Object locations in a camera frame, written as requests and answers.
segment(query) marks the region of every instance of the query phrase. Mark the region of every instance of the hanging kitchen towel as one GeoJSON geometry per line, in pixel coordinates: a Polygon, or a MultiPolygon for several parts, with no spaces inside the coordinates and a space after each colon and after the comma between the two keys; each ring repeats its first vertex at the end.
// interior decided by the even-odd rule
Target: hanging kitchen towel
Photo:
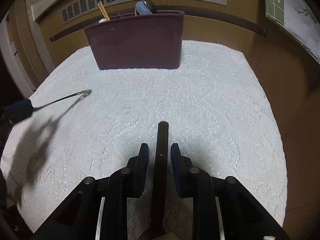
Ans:
{"type": "Polygon", "coordinates": [[[320,25],[303,0],[265,0],[266,17],[283,27],[320,63],[320,25]]]}

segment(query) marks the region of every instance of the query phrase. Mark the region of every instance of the textured white fabric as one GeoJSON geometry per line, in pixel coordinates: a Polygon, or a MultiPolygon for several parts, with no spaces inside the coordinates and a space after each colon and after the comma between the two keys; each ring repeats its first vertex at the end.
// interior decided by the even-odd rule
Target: textured white fabric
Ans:
{"type": "MultiPolygon", "coordinates": [[[[179,143],[182,154],[212,176],[238,178],[282,225],[287,198],[282,142],[241,52],[183,41],[177,70],[100,71],[86,47],[56,68],[30,99],[37,107],[84,89],[92,89],[91,95],[55,103],[16,125],[5,146],[1,169],[32,231],[84,177],[109,176],[145,142],[146,188],[140,199],[128,200],[128,235],[137,239],[149,227],[160,121],[169,123],[169,146],[179,143]]],[[[191,219],[192,200],[177,197],[169,157],[164,227],[191,239],[191,219]]]]}

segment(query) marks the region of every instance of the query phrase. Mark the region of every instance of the white tablecloth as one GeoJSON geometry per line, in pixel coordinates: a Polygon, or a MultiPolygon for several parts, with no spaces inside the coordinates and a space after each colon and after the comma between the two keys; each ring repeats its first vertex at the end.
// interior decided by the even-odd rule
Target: white tablecloth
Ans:
{"type": "MultiPolygon", "coordinates": [[[[149,226],[157,125],[169,123],[179,143],[212,176],[233,175],[282,225],[287,199],[284,152],[270,104],[244,55],[225,46],[183,41],[177,70],[100,71],[90,47],[78,50],[41,84],[34,107],[84,89],[16,125],[1,169],[8,191],[32,231],[86,176],[109,176],[148,143],[149,167],[140,199],[128,200],[129,239],[149,226]]],[[[168,160],[164,227],[191,239],[192,200],[179,199],[168,160]]]]}

